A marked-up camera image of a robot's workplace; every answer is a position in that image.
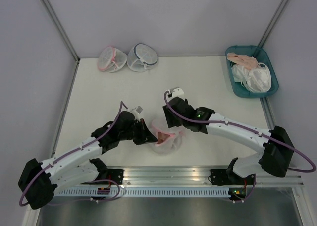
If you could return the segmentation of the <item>pink-zip mesh laundry bag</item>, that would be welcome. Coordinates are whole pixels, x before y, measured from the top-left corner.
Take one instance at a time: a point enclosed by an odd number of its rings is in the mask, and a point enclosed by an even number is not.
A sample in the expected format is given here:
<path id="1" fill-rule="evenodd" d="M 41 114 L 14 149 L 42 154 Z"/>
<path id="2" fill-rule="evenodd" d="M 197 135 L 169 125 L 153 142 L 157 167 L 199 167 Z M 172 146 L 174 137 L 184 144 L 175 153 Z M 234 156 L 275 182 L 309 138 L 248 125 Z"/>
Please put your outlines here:
<path id="1" fill-rule="evenodd" d="M 183 126 L 169 128 L 165 119 L 156 118 L 151 122 L 150 131 L 155 137 L 157 137 L 157 132 L 175 134 L 174 138 L 165 144 L 160 146 L 156 146 L 156 143 L 151 144 L 151 148 L 155 153 L 168 155 L 180 148 L 185 128 Z"/>

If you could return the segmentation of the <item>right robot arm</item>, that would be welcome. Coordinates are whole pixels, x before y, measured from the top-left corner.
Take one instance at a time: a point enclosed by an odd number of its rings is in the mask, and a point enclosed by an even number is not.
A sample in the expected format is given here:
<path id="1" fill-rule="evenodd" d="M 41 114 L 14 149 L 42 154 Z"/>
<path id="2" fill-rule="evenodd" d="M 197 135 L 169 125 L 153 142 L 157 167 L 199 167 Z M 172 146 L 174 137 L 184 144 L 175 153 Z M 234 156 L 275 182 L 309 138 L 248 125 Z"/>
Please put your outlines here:
<path id="1" fill-rule="evenodd" d="M 294 151 L 285 129 L 273 130 L 245 126 L 225 118 L 214 110 L 193 108 L 186 99 L 175 97 L 163 106 L 169 128 L 183 126 L 193 132 L 217 135 L 242 144 L 255 153 L 244 158 L 235 157 L 225 170 L 227 180 L 240 184 L 244 179 L 266 172 L 284 178 Z"/>

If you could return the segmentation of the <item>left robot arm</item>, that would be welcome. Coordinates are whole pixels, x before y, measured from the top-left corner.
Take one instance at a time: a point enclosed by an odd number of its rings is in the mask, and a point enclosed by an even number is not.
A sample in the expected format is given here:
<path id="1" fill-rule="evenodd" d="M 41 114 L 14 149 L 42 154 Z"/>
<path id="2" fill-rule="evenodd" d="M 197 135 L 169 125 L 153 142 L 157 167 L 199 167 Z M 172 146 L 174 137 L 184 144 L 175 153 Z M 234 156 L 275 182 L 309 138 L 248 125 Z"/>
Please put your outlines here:
<path id="1" fill-rule="evenodd" d="M 99 157 L 116 148 L 121 141 L 132 141 L 138 146 L 155 143 L 157 138 L 143 118 L 132 111 L 123 111 L 69 152 L 41 162 L 35 158 L 29 160 L 18 181 L 22 191 L 19 205 L 29 205 L 35 210 L 70 187 L 89 182 L 104 184 L 108 168 Z"/>

